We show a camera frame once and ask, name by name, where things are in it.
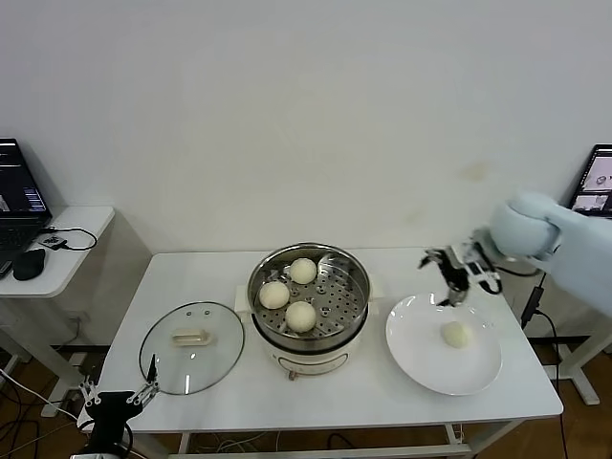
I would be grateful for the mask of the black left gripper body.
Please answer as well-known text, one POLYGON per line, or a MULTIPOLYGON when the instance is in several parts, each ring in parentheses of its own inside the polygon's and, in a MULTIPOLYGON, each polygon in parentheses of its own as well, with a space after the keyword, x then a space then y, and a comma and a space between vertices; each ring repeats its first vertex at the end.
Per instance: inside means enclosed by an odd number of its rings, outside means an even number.
POLYGON ((100 403, 88 408, 93 430, 88 441, 89 454, 110 454, 126 458, 133 447, 128 421, 137 416, 134 391, 101 392, 100 403))

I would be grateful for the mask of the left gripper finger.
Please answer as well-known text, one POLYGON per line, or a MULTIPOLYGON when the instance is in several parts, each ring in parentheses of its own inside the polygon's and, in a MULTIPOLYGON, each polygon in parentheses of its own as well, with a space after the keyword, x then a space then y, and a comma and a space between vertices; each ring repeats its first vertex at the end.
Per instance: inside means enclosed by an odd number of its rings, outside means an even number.
POLYGON ((128 404, 147 405, 159 392, 157 356, 152 355, 144 385, 127 399, 128 404))
POLYGON ((100 397, 98 394, 97 385, 87 376, 80 384, 79 390, 82 394, 84 404, 86 406, 93 406, 100 404, 100 397))

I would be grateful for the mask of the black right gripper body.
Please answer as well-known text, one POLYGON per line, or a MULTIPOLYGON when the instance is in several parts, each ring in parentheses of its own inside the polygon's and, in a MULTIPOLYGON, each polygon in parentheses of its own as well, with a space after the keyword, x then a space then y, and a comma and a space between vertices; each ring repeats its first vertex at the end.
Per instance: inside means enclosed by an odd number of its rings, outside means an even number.
POLYGON ((448 287, 455 292, 466 292, 470 288, 469 274, 453 248, 446 246, 439 249, 439 257, 439 270, 448 287))

